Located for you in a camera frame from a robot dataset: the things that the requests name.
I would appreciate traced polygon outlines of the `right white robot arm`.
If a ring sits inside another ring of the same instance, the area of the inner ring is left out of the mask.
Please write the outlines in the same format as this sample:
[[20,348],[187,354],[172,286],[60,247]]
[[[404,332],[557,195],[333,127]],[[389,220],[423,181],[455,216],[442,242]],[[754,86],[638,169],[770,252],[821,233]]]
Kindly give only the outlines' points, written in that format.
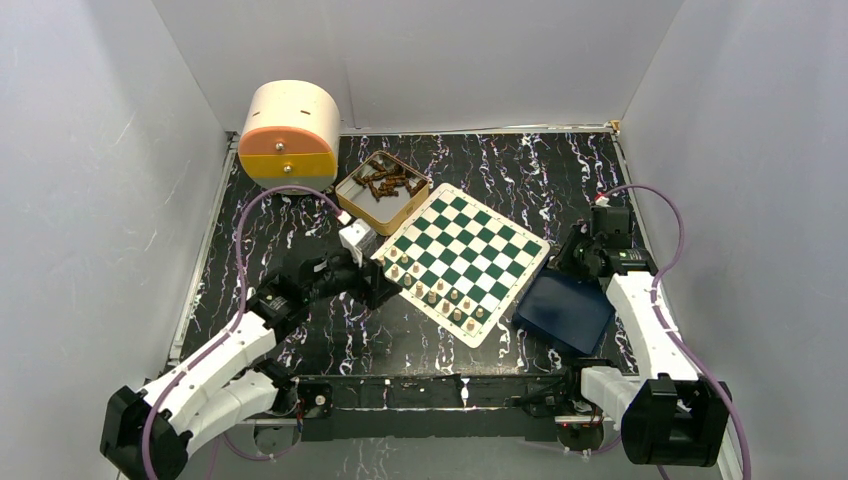
[[564,385],[564,403],[577,414],[598,406],[634,464],[711,467],[727,426],[728,391],[685,355],[678,332],[662,317],[667,307],[656,264],[634,247],[633,236],[628,208],[595,204],[553,260],[570,288],[559,310],[570,331],[560,340],[578,350],[591,324],[618,318],[639,372],[629,379],[614,367],[584,368]]

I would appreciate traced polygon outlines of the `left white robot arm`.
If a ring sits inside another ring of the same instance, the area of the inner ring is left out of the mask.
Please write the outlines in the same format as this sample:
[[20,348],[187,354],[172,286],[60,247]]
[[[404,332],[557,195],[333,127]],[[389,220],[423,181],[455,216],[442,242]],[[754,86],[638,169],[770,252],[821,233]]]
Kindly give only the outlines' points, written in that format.
[[308,318],[313,302],[346,294],[375,309],[403,275],[346,250],[302,263],[297,279],[271,272],[233,319],[170,371],[107,402],[99,451],[128,479],[175,479],[204,444],[253,415],[303,410],[296,376],[267,358]]

